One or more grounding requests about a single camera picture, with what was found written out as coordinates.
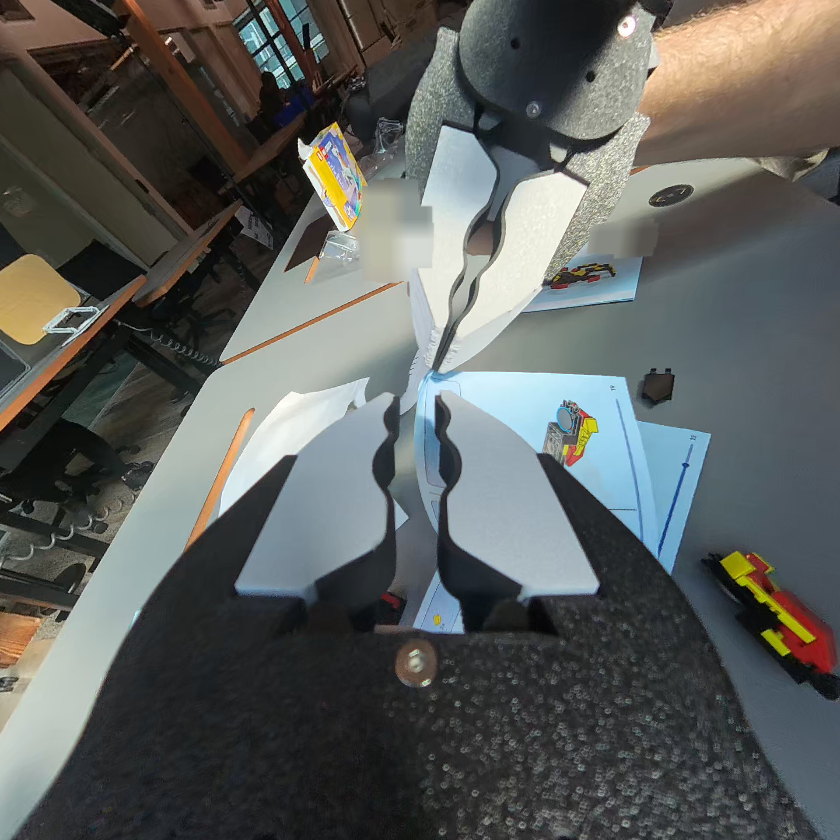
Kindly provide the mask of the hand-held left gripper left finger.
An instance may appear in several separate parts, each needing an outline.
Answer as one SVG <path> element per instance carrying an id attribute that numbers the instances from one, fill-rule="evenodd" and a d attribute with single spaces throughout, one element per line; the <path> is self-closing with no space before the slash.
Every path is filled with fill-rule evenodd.
<path id="1" fill-rule="evenodd" d="M 390 493 L 400 398 L 381 394 L 328 426 L 289 470 L 235 583 L 238 595 L 297 599 L 371 631 L 396 573 Z"/>

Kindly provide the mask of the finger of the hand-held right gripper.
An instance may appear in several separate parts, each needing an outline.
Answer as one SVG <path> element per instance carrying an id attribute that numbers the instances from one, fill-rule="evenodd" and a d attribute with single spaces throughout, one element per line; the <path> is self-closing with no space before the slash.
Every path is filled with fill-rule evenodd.
<path id="1" fill-rule="evenodd" d="M 587 185 L 561 172 L 530 176 L 514 187 L 502 208 L 499 246 L 476 277 L 439 373 L 485 349 L 534 299 L 586 191 Z"/>
<path id="2" fill-rule="evenodd" d="M 455 294 L 467 268 L 467 243 L 496 191 L 498 169 L 477 137 L 444 126 L 421 208 L 429 210 L 430 255 L 410 280 L 413 326 L 422 365 L 441 371 L 455 327 Z"/>

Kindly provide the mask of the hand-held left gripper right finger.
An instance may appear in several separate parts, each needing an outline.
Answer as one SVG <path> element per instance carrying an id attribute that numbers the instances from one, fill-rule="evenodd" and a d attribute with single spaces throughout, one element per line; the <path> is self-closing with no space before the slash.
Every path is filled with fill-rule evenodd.
<path id="1" fill-rule="evenodd" d="M 558 494 L 561 467 L 463 396 L 435 396 L 437 571 L 466 632 L 534 599 L 594 596 L 601 584 Z"/>

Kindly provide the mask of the light blue instruction booklet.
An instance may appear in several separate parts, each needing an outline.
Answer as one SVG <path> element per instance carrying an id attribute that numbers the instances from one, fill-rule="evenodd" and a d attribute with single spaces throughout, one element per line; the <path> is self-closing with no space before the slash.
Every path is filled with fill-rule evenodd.
<path id="1" fill-rule="evenodd" d="M 438 530 L 445 483 L 438 469 L 435 397 L 451 392 L 564 467 L 653 554 L 670 576 L 711 436 L 636 419 L 628 386 L 616 376 L 544 372 L 420 374 L 416 401 L 416 479 Z"/>

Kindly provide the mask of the adjoining grey desk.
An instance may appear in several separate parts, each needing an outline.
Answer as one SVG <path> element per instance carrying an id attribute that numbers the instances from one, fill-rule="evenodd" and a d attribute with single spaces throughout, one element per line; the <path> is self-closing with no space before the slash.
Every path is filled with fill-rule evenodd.
<path id="1" fill-rule="evenodd" d="M 406 283 L 375 285 L 358 269 L 334 271 L 316 266 L 315 256 L 292 266 L 292 257 L 307 229 L 327 217 L 316 195 L 311 195 L 299 219 L 255 293 L 219 359 L 229 364 L 254 350 L 297 332 L 334 313 L 396 288 L 404 296 Z"/>

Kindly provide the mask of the white paper bag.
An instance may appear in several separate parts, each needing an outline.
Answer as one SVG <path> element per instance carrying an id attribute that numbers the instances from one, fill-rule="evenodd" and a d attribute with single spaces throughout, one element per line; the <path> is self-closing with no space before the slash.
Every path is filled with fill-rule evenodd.
<path id="1" fill-rule="evenodd" d="M 251 491 L 286 473 L 271 511 L 290 533 L 338 533 L 364 550 L 398 524 L 389 491 L 401 437 L 399 399 L 370 400 L 363 377 L 325 390 L 289 392 L 251 433 L 221 490 L 216 520 L 251 509 Z"/>

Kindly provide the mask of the yellow toy box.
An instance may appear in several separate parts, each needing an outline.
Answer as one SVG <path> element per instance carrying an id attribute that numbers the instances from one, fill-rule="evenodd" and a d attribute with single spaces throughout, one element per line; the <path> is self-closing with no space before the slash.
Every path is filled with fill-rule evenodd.
<path id="1" fill-rule="evenodd" d="M 310 144 L 297 142 L 302 169 L 340 232 L 349 232 L 361 215 L 366 181 L 337 122 Z"/>

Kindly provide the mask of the clear plastic bag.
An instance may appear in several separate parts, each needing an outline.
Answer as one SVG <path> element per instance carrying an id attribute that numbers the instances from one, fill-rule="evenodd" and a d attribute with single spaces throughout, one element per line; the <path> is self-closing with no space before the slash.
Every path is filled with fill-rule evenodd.
<path id="1" fill-rule="evenodd" d="M 327 272 L 346 272 L 361 268 L 361 247 L 351 232 L 331 230 L 319 254 L 319 267 Z"/>

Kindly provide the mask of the dark brown pad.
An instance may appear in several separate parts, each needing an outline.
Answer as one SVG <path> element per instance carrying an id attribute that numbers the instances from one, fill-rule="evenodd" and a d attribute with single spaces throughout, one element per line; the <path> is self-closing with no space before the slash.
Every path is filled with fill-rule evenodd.
<path id="1" fill-rule="evenodd" d="M 332 229 L 330 227 L 310 224 L 303 231 L 297 245 L 289 257 L 284 271 L 288 272 L 310 259 L 320 257 L 327 235 L 331 231 Z"/>

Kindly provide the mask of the large window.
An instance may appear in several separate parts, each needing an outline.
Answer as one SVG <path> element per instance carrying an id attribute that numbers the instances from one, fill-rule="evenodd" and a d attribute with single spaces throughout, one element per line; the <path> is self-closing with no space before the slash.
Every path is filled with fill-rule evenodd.
<path id="1" fill-rule="evenodd" d="M 310 46 L 317 63 L 329 53 L 328 45 L 315 24 L 308 2 L 279 1 L 298 43 L 303 45 L 303 29 L 309 26 Z M 303 81 L 305 74 L 291 49 L 289 36 L 280 32 L 275 15 L 265 1 L 228 2 L 234 12 L 234 28 L 259 72 L 269 72 L 278 85 L 289 89 L 292 79 Z"/>

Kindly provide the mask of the dark office chair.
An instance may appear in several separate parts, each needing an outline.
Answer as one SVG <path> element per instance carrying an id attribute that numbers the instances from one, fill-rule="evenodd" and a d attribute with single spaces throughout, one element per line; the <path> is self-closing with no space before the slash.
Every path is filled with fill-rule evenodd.
<path id="1" fill-rule="evenodd" d="M 17 467 L 2 473 L 1 511 L 32 511 L 37 501 L 82 506 L 99 480 L 120 480 L 138 490 L 153 467 L 150 461 L 123 461 L 89 428 L 60 419 Z"/>

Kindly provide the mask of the wooden beam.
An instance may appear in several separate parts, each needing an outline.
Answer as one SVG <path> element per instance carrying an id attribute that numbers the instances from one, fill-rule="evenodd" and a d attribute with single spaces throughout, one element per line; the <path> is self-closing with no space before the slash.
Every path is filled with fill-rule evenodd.
<path id="1" fill-rule="evenodd" d="M 228 131 L 213 105 L 205 98 L 181 62 L 172 54 L 159 31 L 148 19 L 138 2 L 122 1 L 129 15 L 127 28 L 137 46 L 149 59 L 166 86 L 186 110 L 204 139 L 233 175 L 248 162 L 246 152 Z"/>

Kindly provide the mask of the red yellow black brick build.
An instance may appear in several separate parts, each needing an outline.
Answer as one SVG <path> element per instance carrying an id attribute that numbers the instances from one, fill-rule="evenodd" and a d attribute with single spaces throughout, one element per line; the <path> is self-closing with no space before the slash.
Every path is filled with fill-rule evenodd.
<path id="1" fill-rule="evenodd" d="M 797 685 L 838 701 L 834 631 L 796 595 L 779 587 L 774 567 L 758 553 L 709 553 L 704 568 L 738 605 L 736 618 Z"/>

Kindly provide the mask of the tan rounded chair seat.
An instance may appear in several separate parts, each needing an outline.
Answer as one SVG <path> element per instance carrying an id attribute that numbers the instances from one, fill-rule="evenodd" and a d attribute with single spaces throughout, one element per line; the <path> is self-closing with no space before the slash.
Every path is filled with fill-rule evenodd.
<path id="1" fill-rule="evenodd" d="M 37 255 L 23 255 L 1 269 L 1 331 L 16 343 L 41 341 L 49 322 L 80 303 L 77 289 Z"/>

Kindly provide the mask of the white plastic bracket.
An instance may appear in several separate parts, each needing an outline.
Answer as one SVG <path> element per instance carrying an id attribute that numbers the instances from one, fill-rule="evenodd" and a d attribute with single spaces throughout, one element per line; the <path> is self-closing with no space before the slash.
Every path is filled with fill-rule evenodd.
<path id="1" fill-rule="evenodd" d="M 88 331 L 106 310 L 97 306 L 64 308 L 44 325 L 43 333 L 62 337 L 60 347 L 67 347 Z"/>

